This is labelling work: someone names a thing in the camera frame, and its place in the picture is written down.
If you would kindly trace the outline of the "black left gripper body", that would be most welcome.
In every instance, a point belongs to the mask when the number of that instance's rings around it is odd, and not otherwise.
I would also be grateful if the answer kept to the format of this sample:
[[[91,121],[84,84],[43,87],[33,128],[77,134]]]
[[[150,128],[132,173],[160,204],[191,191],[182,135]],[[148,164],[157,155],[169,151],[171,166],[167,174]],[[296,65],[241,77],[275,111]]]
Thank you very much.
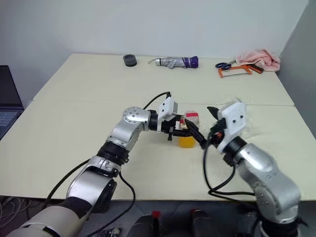
[[[177,137],[188,137],[188,130],[180,130],[176,128],[177,122],[180,122],[182,115],[176,115],[170,121],[163,121],[161,123],[161,131],[168,134],[168,141],[172,141],[173,136]]]

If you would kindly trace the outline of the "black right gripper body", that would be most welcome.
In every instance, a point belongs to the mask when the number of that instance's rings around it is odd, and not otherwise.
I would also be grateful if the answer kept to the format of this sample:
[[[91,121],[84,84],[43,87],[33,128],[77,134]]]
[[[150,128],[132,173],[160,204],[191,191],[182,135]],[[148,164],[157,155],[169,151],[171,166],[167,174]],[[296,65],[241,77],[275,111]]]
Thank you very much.
[[[213,127],[210,129],[208,135],[210,145],[218,147],[224,138],[224,130],[226,129],[226,120],[222,118],[218,120]]]

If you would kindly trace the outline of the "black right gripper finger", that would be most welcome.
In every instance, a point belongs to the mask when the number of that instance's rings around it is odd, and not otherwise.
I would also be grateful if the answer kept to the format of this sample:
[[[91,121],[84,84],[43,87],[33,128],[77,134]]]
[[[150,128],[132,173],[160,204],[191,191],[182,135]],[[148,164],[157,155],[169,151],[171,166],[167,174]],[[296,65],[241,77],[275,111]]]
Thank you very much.
[[[216,108],[216,107],[212,107],[212,106],[208,106],[207,109],[209,110],[209,112],[211,113],[211,115],[212,115],[217,121],[219,121],[219,118],[218,118],[219,109]]]
[[[188,119],[185,120],[185,124],[186,124],[187,129],[189,130],[191,136],[194,137],[194,139],[199,143],[199,145],[202,149],[205,149],[206,139],[200,133],[199,128],[192,121],[190,121]]]

